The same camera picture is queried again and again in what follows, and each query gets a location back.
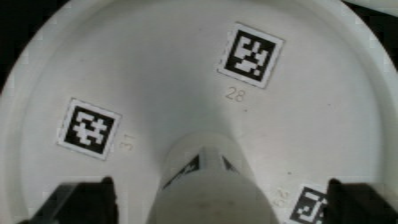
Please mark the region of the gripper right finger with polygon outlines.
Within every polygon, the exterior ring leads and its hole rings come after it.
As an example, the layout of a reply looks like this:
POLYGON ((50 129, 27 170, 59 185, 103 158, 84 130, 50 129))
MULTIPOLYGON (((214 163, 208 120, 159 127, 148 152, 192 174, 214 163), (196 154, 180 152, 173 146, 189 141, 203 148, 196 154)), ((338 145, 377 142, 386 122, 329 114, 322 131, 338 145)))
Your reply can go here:
POLYGON ((398 211, 366 183, 327 185, 326 224, 398 224, 398 211))

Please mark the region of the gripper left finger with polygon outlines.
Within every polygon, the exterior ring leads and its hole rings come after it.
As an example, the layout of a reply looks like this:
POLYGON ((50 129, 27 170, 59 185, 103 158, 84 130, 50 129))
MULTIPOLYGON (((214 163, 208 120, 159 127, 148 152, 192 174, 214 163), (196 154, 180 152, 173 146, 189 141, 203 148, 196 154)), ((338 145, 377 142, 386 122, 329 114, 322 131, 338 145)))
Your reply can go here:
POLYGON ((114 180, 63 183, 20 224, 119 224, 114 180))

